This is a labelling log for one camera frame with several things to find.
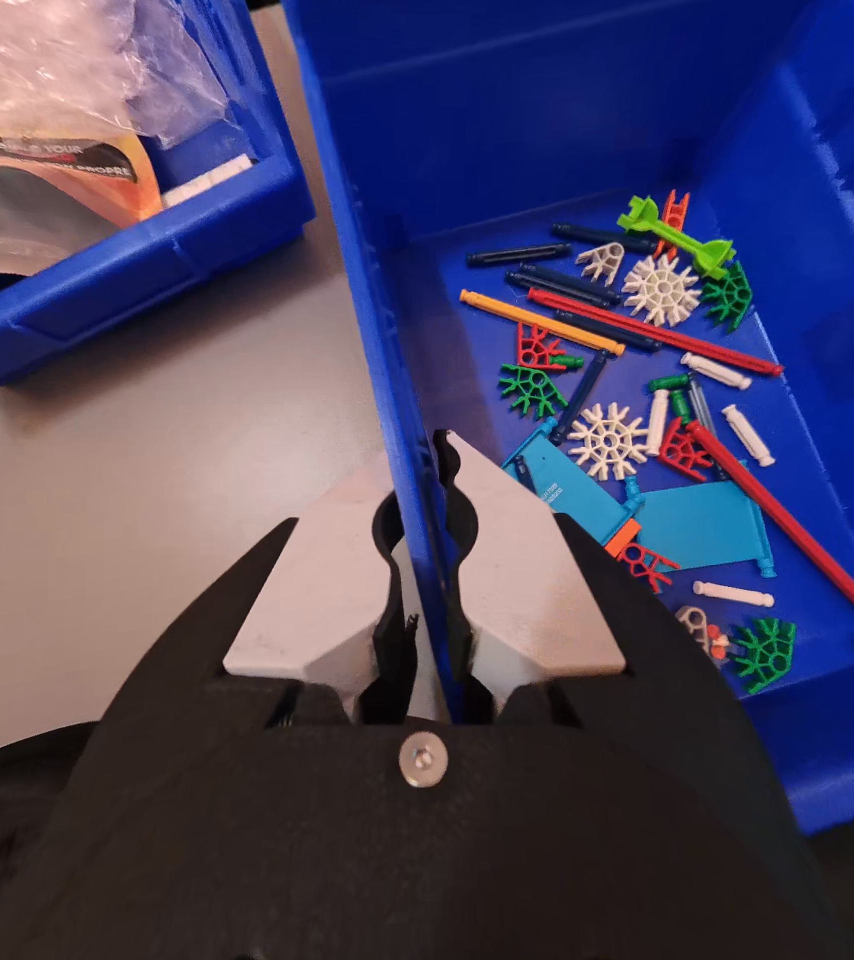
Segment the blue bin with white tag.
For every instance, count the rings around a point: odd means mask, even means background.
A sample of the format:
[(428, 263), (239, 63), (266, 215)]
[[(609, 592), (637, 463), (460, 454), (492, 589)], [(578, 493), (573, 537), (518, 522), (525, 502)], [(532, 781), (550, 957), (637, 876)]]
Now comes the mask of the blue bin with white tag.
[(453, 545), (431, 438), (496, 463), (532, 426), (497, 378), (515, 334), (459, 300), (518, 302), (469, 253), (616, 229), (691, 194), (754, 294), (725, 336), (784, 367), (705, 384), (771, 449), (760, 481), (854, 579), (854, 2), (285, 2), (440, 672)]

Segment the plain blue plastic bin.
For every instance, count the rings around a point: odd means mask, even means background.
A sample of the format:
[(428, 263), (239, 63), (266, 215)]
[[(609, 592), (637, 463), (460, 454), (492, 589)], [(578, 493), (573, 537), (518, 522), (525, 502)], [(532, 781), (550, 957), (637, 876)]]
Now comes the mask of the plain blue plastic bin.
[(146, 153), (162, 190), (241, 156), (248, 169), (31, 277), (0, 273), (0, 386), (296, 239), (313, 200), (246, 2), (181, 2), (226, 118)]

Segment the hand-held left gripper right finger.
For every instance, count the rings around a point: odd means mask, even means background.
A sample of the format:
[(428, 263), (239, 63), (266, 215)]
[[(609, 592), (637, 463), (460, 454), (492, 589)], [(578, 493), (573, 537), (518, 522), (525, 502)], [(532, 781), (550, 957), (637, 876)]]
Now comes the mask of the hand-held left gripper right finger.
[(623, 673), (553, 510), (453, 430), (436, 430), (433, 446), (454, 550), (446, 630), (459, 719), (490, 722), (525, 686)]

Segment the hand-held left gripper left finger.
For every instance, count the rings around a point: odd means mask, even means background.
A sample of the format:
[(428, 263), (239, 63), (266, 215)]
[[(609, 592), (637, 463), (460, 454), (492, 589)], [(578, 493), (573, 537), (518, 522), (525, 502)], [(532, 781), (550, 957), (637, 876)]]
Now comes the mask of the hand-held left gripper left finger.
[(294, 523), (222, 666), (337, 693), (365, 724), (409, 714), (421, 602), (396, 556), (405, 538), (388, 458), (377, 456)]

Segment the pile of toy construction pieces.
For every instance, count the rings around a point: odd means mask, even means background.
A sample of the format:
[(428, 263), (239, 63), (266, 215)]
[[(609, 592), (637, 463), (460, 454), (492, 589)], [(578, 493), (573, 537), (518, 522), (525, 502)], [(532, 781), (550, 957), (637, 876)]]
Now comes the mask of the pile of toy construction pieces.
[(516, 358), (498, 388), (539, 423), (502, 468), (657, 594), (676, 573), (748, 562), (776, 578), (772, 522), (854, 606), (853, 577), (751, 474), (776, 458), (737, 403), (720, 412), (734, 450), (718, 435), (704, 379), (747, 391), (783, 367), (678, 330), (707, 303), (733, 332), (753, 304), (732, 242), (685, 233), (689, 201), (634, 197), (617, 232), (555, 222), (553, 243), (465, 258), (504, 266), (506, 284), (542, 309), (458, 295), (514, 326)]

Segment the printed toy packaging bag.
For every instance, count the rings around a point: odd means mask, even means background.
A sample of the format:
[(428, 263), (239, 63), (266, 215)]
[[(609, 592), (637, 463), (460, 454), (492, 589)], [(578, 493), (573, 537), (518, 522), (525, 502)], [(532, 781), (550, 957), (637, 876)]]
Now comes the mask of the printed toy packaging bag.
[(0, 133), (0, 275), (36, 275), (163, 209), (136, 134)]

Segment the clear plastic bag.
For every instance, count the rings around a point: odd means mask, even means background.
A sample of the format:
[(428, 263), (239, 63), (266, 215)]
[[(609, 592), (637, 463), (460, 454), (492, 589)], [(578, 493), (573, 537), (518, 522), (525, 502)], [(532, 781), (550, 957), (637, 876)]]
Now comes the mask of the clear plastic bag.
[(172, 148), (228, 104), (176, 2), (0, 1), (0, 137)]

